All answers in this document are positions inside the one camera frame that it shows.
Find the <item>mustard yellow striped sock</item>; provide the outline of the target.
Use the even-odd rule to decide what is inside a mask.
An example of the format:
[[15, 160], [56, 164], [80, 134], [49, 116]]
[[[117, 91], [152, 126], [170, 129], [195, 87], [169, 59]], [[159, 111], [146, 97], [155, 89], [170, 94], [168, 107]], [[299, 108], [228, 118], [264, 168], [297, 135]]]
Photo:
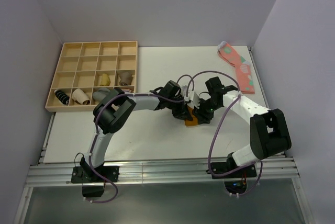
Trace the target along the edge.
[[186, 125], [187, 127], [197, 126], [197, 125], [198, 125], [198, 119], [197, 119], [197, 117], [193, 114], [193, 108], [191, 108], [191, 107], [188, 106], [187, 109], [188, 109], [188, 112], [189, 112], [189, 114], [190, 114], [192, 120], [185, 119], [185, 120], [184, 120], [185, 125]]

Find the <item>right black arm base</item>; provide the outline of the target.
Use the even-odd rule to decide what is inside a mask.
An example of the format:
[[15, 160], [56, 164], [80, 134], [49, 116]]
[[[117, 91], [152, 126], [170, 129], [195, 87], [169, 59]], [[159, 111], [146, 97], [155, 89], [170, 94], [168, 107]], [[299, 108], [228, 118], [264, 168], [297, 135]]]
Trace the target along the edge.
[[225, 181], [224, 185], [228, 195], [237, 198], [248, 192], [247, 179], [257, 176], [255, 163], [237, 166], [232, 153], [224, 162], [211, 162], [210, 169], [207, 169], [206, 173], [210, 174], [212, 179], [234, 179], [234, 181]]

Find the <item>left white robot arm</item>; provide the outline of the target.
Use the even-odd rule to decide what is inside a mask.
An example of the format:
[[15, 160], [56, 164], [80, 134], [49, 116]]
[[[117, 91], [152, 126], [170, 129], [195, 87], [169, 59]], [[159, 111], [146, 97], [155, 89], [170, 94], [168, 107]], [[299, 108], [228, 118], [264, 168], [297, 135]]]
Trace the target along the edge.
[[124, 126], [133, 111], [168, 108], [176, 119], [193, 120], [181, 91], [181, 87], [173, 81], [142, 94], [126, 93], [121, 88], [110, 91], [93, 110], [96, 133], [88, 154], [80, 161], [83, 176], [90, 182], [101, 178], [101, 167], [110, 140]]

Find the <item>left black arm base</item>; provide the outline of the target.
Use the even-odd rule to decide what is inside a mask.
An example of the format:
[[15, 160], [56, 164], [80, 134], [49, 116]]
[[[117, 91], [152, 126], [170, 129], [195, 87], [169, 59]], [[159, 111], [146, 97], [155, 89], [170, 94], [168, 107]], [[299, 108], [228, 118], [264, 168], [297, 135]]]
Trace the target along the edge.
[[118, 181], [119, 167], [118, 166], [105, 166], [100, 165], [96, 169], [104, 178], [101, 178], [93, 172], [89, 164], [84, 158], [80, 161], [79, 166], [75, 166], [72, 171], [71, 183], [72, 184], [91, 184], [103, 183], [101, 186], [82, 186], [82, 195], [85, 198], [99, 198], [103, 195], [108, 179], [111, 182]]

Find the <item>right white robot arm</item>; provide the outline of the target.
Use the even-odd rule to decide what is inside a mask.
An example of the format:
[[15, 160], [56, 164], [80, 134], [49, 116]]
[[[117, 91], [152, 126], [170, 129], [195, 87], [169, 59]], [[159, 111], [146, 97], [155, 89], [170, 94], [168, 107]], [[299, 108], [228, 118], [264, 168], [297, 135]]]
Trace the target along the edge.
[[254, 164], [292, 147], [291, 138], [284, 113], [280, 109], [263, 107], [238, 91], [238, 88], [224, 86], [218, 77], [205, 82], [210, 98], [200, 99], [193, 108], [192, 115], [197, 124], [209, 124], [215, 110], [226, 107], [223, 118], [229, 111], [235, 112], [250, 126], [250, 141], [245, 147], [228, 155], [223, 168], [213, 168], [209, 163], [208, 171], [215, 174], [228, 173], [239, 176], [247, 165]]

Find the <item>taupe rolled sock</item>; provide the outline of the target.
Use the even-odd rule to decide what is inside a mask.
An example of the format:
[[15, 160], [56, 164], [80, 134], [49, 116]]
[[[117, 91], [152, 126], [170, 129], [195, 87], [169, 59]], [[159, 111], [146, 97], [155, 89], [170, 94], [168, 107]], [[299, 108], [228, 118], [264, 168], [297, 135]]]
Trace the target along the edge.
[[116, 71], [116, 85], [118, 86], [130, 86], [134, 80], [134, 74], [130, 70], [118, 70]]

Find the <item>pink patterned sock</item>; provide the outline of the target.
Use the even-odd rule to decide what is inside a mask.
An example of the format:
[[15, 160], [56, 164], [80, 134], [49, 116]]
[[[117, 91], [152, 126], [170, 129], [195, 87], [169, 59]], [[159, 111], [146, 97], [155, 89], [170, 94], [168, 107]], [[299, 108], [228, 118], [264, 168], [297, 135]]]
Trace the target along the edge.
[[235, 68], [237, 82], [243, 94], [255, 94], [251, 73], [251, 63], [242, 57], [229, 43], [222, 41], [217, 54]]

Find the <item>yellow rolled sock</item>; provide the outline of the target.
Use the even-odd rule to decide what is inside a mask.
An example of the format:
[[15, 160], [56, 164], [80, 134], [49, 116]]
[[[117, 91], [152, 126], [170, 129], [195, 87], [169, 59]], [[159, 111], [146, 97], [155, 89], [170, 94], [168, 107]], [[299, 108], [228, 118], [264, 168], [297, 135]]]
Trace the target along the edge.
[[106, 73], [103, 73], [101, 75], [101, 80], [99, 86], [109, 86], [110, 85], [110, 78], [109, 75]]

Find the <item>grey rolled sock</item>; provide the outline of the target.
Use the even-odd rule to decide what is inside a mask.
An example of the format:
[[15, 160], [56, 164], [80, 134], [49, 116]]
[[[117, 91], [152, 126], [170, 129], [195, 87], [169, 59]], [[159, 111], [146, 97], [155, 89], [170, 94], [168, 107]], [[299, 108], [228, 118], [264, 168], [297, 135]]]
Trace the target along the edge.
[[110, 89], [108, 89], [106, 87], [99, 88], [92, 95], [92, 99], [94, 101], [94, 104], [100, 103], [109, 93], [110, 93]]

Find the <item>wooden compartment tray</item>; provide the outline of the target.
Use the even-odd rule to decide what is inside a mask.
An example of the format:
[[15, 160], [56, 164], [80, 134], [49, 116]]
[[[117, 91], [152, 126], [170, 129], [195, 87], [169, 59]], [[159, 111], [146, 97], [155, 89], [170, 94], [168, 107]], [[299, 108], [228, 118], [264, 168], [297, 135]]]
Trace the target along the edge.
[[[137, 67], [137, 41], [66, 42], [54, 73], [46, 109], [50, 112], [92, 110], [97, 105], [92, 95], [101, 87], [110, 90], [121, 88], [125, 92], [134, 93], [137, 90]], [[134, 74], [132, 85], [115, 84], [118, 70], [130, 70]], [[103, 73], [109, 75], [109, 86], [99, 86]], [[72, 99], [72, 92], [77, 88], [90, 98], [88, 105], [80, 105]], [[70, 97], [68, 105], [63, 105], [56, 98], [54, 91], [57, 89]]]

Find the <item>beige rolled sock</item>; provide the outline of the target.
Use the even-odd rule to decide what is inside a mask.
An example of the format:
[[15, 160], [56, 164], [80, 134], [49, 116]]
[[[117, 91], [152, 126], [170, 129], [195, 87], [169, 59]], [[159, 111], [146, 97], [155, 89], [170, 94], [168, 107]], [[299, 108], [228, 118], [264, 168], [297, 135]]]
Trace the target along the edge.
[[88, 105], [90, 103], [90, 98], [80, 88], [77, 88], [72, 92], [72, 99], [80, 105]]

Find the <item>black rolled sock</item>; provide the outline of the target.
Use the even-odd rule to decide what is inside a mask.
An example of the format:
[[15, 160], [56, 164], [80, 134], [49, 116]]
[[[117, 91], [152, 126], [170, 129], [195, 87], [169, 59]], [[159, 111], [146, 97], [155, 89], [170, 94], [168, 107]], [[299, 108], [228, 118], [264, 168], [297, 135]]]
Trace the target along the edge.
[[57, 89], [54, 91], [54, 94], [63, 105], [69, 104], [70, 97], [64, 91]]

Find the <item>aluminium mounting rail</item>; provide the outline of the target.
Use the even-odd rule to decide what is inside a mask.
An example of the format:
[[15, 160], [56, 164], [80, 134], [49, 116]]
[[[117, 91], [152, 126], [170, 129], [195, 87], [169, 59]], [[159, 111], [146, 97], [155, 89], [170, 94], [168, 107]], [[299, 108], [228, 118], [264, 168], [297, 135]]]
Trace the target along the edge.
[[[107, 166], [118, 166], [117, 185], [209, 182], [206, 159], [176, 159], [153, 161], [106, 162]], [[74, 164], [39, 164], [30, 167], [25, 187], [72, 186], [70, 182]], [[263, 160], [261, 178], [299, 178], [300, 174], [293, 158], [277, 155]]]

